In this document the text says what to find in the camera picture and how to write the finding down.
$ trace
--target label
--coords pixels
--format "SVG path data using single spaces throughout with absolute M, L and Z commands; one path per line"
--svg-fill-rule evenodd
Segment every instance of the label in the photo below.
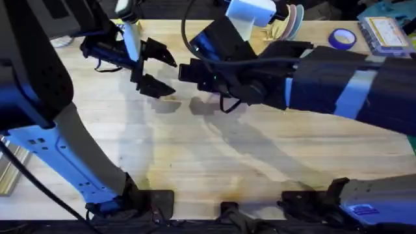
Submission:
M 396 21 L 388 17 L 366 17 L 365 20 L 382 46 L 408 46 Z
M 369 204 L 351 205 L 348 207 L 356 215 L 374 215 L 380 214 L 374 207 Z

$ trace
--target roll of blue tape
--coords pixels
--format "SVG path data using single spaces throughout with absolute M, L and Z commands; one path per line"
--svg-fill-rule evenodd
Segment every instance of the roll of blue tape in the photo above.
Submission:
M 328 42 L 336 49 L 351 49 L 357 42 L 357 36 L 348 29 L 335 29 L 328 38 Z

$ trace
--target wooden table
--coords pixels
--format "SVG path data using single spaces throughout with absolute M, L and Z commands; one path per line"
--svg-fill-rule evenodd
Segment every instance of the wooden table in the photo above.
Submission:
M 188 37 L 208 21 L 189 21 Z M 181 40 L 179 21 L 144 20 L 144 36 L 165 43 L 178 63 L 190 53 Z M 367 53 L 355 22 L 305 21 L 297 40 L 327 45 L 332 29 L 356 32 L 354 51 Z M 256 30 L 252 45 L 265 44 Z M 404 135 L 344 118 L 242 105 L 219 111 L 218 97 L 177 80 L 178 70 L 149 60 L 145 72 L 177 92 L 156 100 L 140 95 L 130 71 L 97 73 L 97 61 L 85 60 L 81 40 L 58 53 L 75 86 L 74 102 L 86 128 L 105 153 L 128 171 L 143 189 L 175 191 L 175 218 L 215 218 L 218 204 L 236 201 L 256 217 L 281 218 L 276 200 L 283 190 L 322 189 L 332 179 L 376 179 L 411 174 L 416 157 Z M 81 214 L 78 192 L 33 157 L 31 172 Z M 0 198 L 0 219 L 72 219 L 25 178 L 13 195 Z

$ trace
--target plate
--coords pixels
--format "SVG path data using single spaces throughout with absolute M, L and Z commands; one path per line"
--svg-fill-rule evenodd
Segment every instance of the plate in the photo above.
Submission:
M 287 24 L 289 22 L 289 16 L 291 14 L 291 8 L 289 5 L 287 6 L 287 10 L 289 11 L 289 15 L 286 17 L 286 19 L 284 21 L 280 21 L 280 20 L 275 20 L 274 23 L 272 24 L 272 37 L 273 39 L 277 39 L 279 38 L 283 32 L 285 31 Z
M 283 32 L 283 34 L 281 35 L 280 38 L 278 38 L 278 40 L 286 40 L 287 36 L 289 35 L 289 33 L 291 33 L 293 26 L 294 26 L 294 22 L 296 21 L 296 6 L 295 5 L 290 5 L 290 13 L 289 13 L 289 22 L 287 23 L 286 29 Z
M 300 26 L 302 24 L 302 21 L 304 20 L 304 14 L 305 14 L 305 9 L 304 6 L 302 5 L 297 5 L 296 6 L 296 21 L 294 23 L 293 29 L 291 31 L 291 33 L 289 33 L 287 39 L 288 40 L 293 40 L 294 37 L 296 36 L 296 33 L 298 33 Z

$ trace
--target black cable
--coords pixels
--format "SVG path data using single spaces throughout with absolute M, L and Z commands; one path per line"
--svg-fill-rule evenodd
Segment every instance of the black cable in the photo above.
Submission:
M 24 227 L 26 227 L 26 226 L 28 226 L 29 224 L 21 224 L 21 225 L 19 225 L 19 226 L 17 226 L 17 227 L 11 227 L 11 228 L 9 228 L 9 229 L 5 229 L 5 230 L 0 230 L 0 233 L 8 233 L 9 231 L 16 231 L 16 230 L 19 230 L 19 229 L 21 229 L 21 228 L 24 228 Z
M 293 64 L 299 63 L 300 62 L 300 58 L 291 58 L 291 57 L 274 57 L 274 58 L 257 58 L 257 59 L 252 59 L 252 60 L 243 60 L 243 61 L 235 61 L 235 62 L 230 62 L 230 61 L 221 61 L 221 60 L 212 60 L 209 59 L 205 56 L 203 56 L 201 53 L 197 52 L 195 48 L 193 48 L 188 41 L 188 38 L 186 36 L 186 32 L 185 32 L 185 26 L 186 26 L 186 20 L 188 17 L 188 14 L 193 6 L 193 4 L 195 3 L 195 0 L 190 0 L 187 6 L 187 9 L 185 11 L 185 13 L 183 14 L 182 20 L 181 20 L 181 35 L 182 35 L 182 40 L 183 43 L 185 44 L 185 46 L 188 48 L 188 50 L 197 58 L 199 58 L 200 60 L 204 61 L 205 63 L 210 63 L 210 64 L 215 64 L 215 65 L 223 65 L 223 66 L 246 66 L 246 65 L 254 65 L 254 64 L 267 64 L 267 63 L 273 63 L 273 62 L 290 62 Z M 331 64 L 337 65 L 337 64 L 342 64 L 342 65 L 358 65 L 360 67 L 364 67 L 364 68 L 370 68 L 370 69 L 379 69 L 383 63 L 382 62 L 356 62 L 356 61 L 317 61 L 319 63 L 328 63 L 325 64 L 326 66 L 330 66 Z
M 225 109 L 224 108 L 224 95 L 220 95 L 220 110 L 226 114 L 231 113 L 232 111 L 234 111 L 237 107 L 239 107 L 239 105 L 242 103 L 241 99 L 238 100 L 236 103 L 234 103 L 229 109 Z
M 88 221 L 86 221 L 80 214 L 77 213 L 74 209 L 72 209 L 67 203 L 62 201 L 58 198 L 55 194 L 53 194 L 48 188 L 45 187 L 20 161 L 16 156 L 5 146 L 5 144 L 0 141 L 0 150 L 3 152 L 4 156 L 15 166 L 21 173 L 24 175 L 36 188 L 41 190 L 46 196 L 51 198 L 56 204 L 60 205 L 64 208 L 67 212 L 71 215 L 76 217 L 79 221 L 83 224 L 88 226 L 88 228 L 96 234 L 102 234 L 102 232 L 98 231 L 94 226 L 92 226 Z

